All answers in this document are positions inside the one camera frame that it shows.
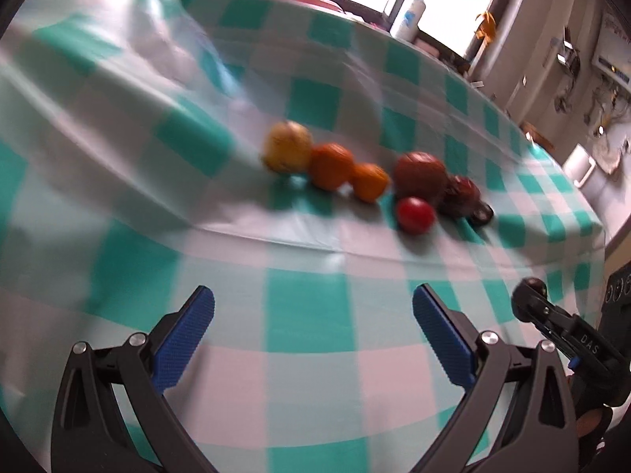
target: orange fruit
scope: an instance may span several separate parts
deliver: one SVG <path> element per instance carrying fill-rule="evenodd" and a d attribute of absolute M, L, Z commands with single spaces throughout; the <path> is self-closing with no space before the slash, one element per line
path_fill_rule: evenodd
<path fill-rule="evenodd" d="M 353 154 L 338 143 L 323 143 L 311 150 L 309 178 L 318 188 L 337 190 L 353 173 Z"/>
<path fill-rule="evenodd" d="M 351 175 L 353 193 L 360 201 L 374 203 L 386 191 L 390 176 L 378 165 L 359 163 Z"/>

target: red tomato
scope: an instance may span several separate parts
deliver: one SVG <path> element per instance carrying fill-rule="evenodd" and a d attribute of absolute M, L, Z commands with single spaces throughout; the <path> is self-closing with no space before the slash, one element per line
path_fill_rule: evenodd
<path fill-rule="evenodd" d="M 436 222 L 436 213 L 427 201 L 406 197 L 396 204 L 396 220 L 406 233 L 422 235 Z"/>

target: yellow fruit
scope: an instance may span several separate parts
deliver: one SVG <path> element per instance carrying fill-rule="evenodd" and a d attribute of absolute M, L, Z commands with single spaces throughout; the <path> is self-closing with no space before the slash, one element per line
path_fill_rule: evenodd
<path fill-rule="evenodd" d="M 322 190 L 333 192 L 350 180 L 353 154 L 338 143 L 323 143 L 311 151 L 309 177 Z"/>
<path fill-rule="evenodd" d="M 360 201 L 374 203 L 386 191 L 390 177 L 381 167 L 373 163 L 359 163 L 351 176 L 353 193 Z"/>
<path fill-rule="evenodd" d="M 293 121 L 272 126 L 263 146 L 263 163 L 271 171 L 297 174 L 307 170 L 313 140 L 309 131 Z"/>

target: window frame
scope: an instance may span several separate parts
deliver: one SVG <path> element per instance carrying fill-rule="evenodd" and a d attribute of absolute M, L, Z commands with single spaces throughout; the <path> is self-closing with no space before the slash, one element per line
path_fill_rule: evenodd
<path fill-rule="evenodd" d="M 390 14 L 386 14 L 384 12 L 379 12 L 378 10 L 371 9 L 370 7 L 364 6 L 352 0 L 331 1 L 342 7 L 342 10 L 344 10 L 345 12 L 350 12 L 358 15 L 366 23 L 374 23 L 378 27 L 383 28 L 388 32 L 392 28 L 394 20 L 399 14 L 403 3 L 405 2 L 405 0 L 395 0 L 394 5 L 392 6 L 392 11 L 390 12 Z M 506 13 L 509 2 L 510 0 L 491 0 L 488 6 L 488 11 L 493 14 L 497 26 L 499 26 L 504 14 Z M 477 37 L 473 34 L 471 43 L 466 50 L 465 56 L 461 56 L 420 29 L 416 34 L 414 40 L 416 39 L 421 39 L 425 43 L 428 43 L 430 46 L 436 48 L 440 54 L 439 59 L 446 63 L 450 63 L 460 74 L 464 74 L 465 72 L 469 71 L 469 68 L 471 67 L 471 62 L 478 55 L 478 52 L 484 42 L 482 39 L 477 39 Z"/>

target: brown object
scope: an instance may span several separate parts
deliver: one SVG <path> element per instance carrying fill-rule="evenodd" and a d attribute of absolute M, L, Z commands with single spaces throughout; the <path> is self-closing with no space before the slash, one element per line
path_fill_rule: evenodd
<path fill-rule="evenodd" d="M 473 181 L 464 176 L 452 176 L 438 211 L 454 219 L 468 217 L 479 202 L 480 190 Z"/>
<path fill-rule="evenodd" d="M 535 144 L 540 145 L 546 153 L 550 155 L 552 154 L 554 151 L 554 144 L 540 134 L 537 131 L 537 128 L 535 128 L 531 123 L 524 121 L 522 122 L 520 128 L 524 132 L 524 135 L 526 135 L 526 138 L 530 135 L 529 140 L 532 140 Z"/>
<path fill-rule="evenodd" d="M 311 150 L 308 174 L 316 187 L 333 192 L 349 181 L 353 154 L 338 143 L 323 143 Z"/>
<path fill-rule="evenodd" d="M 360 201 L 374 203 L 386 191 L 390 176 L 378 165 L 359 163 L 353 168 L 351 185 L 353 193 Z"/>
<path fill-rule="evenodd" d="M 401 155 L 392 178 L 397 197 L 418 197 L 432 206 L 441 203 L 449 181 L 445 164 L 421 151 Z"/>

